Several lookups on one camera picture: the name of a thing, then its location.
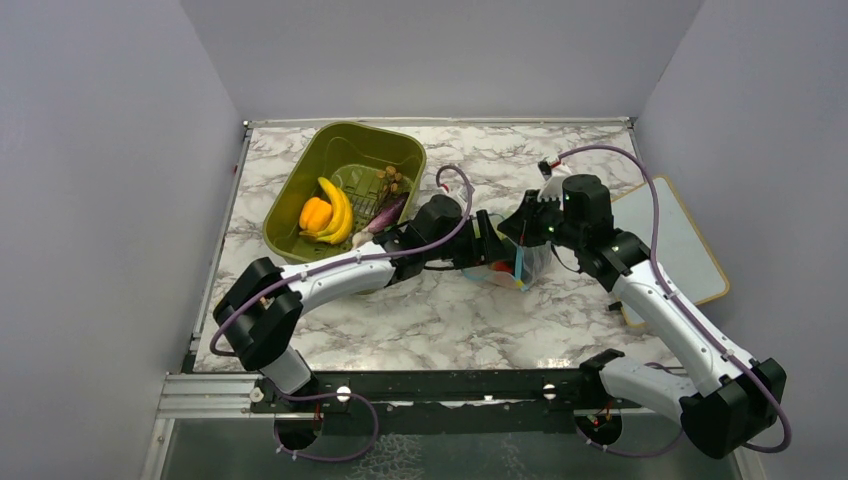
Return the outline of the clear zip top bag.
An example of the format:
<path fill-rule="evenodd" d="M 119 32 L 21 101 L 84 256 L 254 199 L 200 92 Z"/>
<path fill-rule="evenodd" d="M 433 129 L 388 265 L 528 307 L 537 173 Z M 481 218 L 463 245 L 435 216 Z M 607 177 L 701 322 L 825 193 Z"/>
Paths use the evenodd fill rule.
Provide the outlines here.
<path fill-rule="evenodd" d="M 462 269 L 462 275 L 474 282 L 486 282 L 511 290 L 527 291 L 550 269 L 554 255 L 550 243 L 544 246 L 519 246 L 497 227 L 504 220 L 501 214 L 490 213 L 489 221 L 506 251 L 506 259 Z"/>

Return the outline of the red fake tomato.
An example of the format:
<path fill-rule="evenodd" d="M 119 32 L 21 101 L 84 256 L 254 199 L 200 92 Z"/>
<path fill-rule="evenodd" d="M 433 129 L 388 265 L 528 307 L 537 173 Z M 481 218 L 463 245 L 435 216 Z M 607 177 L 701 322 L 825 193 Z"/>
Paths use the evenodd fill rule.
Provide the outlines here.
<path fill-rule="evenodd" d="M 514 264 L 508 261 L 497 261 L 489 265 L 489 268 L 495 272 L 501 272 L 512 276 L 514 274 Z"/>

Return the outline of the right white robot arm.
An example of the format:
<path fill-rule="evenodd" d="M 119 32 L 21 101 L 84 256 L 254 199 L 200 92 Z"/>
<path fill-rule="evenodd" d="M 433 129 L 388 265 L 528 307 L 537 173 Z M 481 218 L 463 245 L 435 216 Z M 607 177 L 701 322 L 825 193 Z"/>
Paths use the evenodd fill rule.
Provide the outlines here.
<path fill-rule="evenodd" d="M 600 407 L 633 401 L 676 421 L 703 454 L 721 459 L 783 421 L 787 374 L 773 358 L 757 360 L 727 338 L 678 289 L 635 234 L 614 224 L 611 195 L 590 174 L 553 177 L 555 196 L 526 191 L 498 230 L 523 247 L 573 251 L 581 272 L 644 320 L 676 356 L 685 377 L 608 350 L 582 365 L 579 398 Z"/>

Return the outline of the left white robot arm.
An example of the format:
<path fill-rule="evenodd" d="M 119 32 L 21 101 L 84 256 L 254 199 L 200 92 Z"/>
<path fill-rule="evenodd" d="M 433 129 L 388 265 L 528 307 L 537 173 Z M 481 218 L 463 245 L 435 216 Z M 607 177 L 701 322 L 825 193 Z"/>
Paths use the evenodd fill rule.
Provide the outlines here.
<path fill-rule="evenodd" d="M 315 387 L 312 370 L 291 345 L 304 314 L 408 280 L 433 261 L 463 270 L 513 255 L 487 211 L 470 215 L 456 200 L 437 194 L 411 220 L 346 253 L 292 266 L 277 266 L 267 257 L 250 263 L 213 311 L 218 329 L 210 348 L 225 339 L 245 370 L 275 385 L 285 407 L 302 410 L 313 401 Z"/>

